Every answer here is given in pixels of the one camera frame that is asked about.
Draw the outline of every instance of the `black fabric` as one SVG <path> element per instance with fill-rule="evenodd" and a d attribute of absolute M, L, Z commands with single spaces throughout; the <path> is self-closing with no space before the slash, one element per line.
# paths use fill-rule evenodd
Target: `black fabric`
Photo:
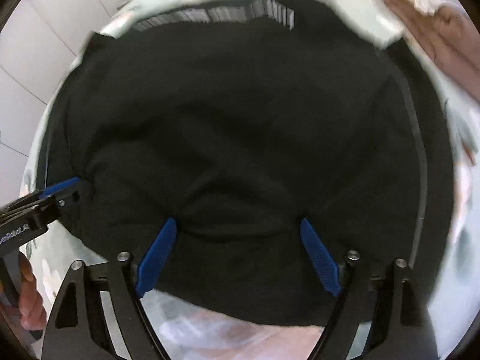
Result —
<path fill-rule="evenodd" d="M 302 218 L 338 262 L 356 249 L 381 275 L 410 256 L 419 156 L 386 68 L 396 65 L 427 125 L 429 169 L 441 169 L 429 172 L 417 263 L 427 296 L 453 190 L 428 77 L 402 42 L 379 52 L 322 4 L 277 2 L 294 11 L 291 30 L 282 15 L 140 23 L 145 31 L 88 55 L 57 96 L 42 144 L 48 184 L 78 176 L 95 187 L 62 222 L 113 259 L 173 216 L 178 237 L 158 289 L 255 323 L 324 325 L 335 299 L 303 248 Z"/>

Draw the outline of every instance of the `screw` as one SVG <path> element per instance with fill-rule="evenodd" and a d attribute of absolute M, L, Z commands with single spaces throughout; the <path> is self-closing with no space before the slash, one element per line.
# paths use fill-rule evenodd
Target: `screw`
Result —
<path fill-rule="evenodd" d="M 74 261 L 71 263 L 71 268 L 76 271 L 77 269 L 82 268 L 83 266 L 83 261 L 81 259 L 78 259 L 77 261 Z"/>
<path fill-rule="evenodd" d="M 117 256 L 117 260 L 123 263 L 124 261 L 127 261 L 130 258 L 130 253 L 127 251 L 120 252 Z"/>
<path fill-rule="evenodd" d="M 346 254 L 346 258 L 348 258 L 350 261 L 358 261 L 360 260 L 360 253 L 358 253 L 356 250 L 349 250 Z"/>
<path fill-rule="evenodd" d="M 397 264 L 397 266 L 400 267 L 400 268 L 406 268 L 407 267 L 407 262 L 404 259 L 396 259 L 395 264 Z"/>

